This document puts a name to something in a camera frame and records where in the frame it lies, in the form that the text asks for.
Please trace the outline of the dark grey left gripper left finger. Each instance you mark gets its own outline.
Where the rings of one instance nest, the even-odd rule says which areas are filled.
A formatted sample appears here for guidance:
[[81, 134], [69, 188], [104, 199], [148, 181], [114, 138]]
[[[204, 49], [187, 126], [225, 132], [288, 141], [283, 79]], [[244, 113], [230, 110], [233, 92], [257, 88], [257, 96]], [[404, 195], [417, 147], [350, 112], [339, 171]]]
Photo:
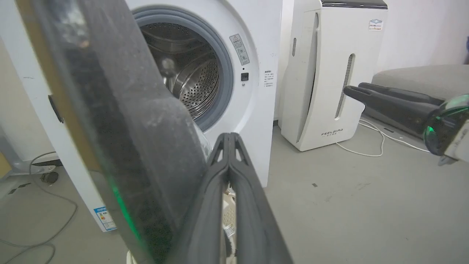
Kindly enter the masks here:
[[168, 264], [224, 264], [231, 249], [222, 226], [223, 194], [228, 186], [229, 134], [216, 140], [206, 171], [180, 233], [166, 261]]

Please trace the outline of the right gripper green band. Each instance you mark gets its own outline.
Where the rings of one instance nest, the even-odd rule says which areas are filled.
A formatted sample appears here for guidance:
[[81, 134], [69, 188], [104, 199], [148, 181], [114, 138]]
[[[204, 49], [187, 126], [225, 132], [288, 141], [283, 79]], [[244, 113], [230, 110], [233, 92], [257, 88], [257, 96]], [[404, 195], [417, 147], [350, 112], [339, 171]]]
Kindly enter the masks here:
[[439, 157], [438, 166], [469, 161], [468, 95], [444, 102], [420, 92], [368, 82], [346, 86], [343, 92], [365, 105], [366, 116], [415, 137], [423, 136], [428, 151]]

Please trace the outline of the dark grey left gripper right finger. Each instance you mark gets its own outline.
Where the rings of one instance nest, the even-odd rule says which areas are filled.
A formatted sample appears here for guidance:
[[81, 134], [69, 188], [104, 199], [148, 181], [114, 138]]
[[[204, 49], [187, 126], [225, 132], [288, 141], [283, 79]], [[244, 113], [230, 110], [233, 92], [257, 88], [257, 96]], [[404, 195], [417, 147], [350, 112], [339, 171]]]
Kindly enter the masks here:
[[238, 264], [291, 264], [291, 254], [241, 136], [229, 134], [229, 181], [236, 192]]

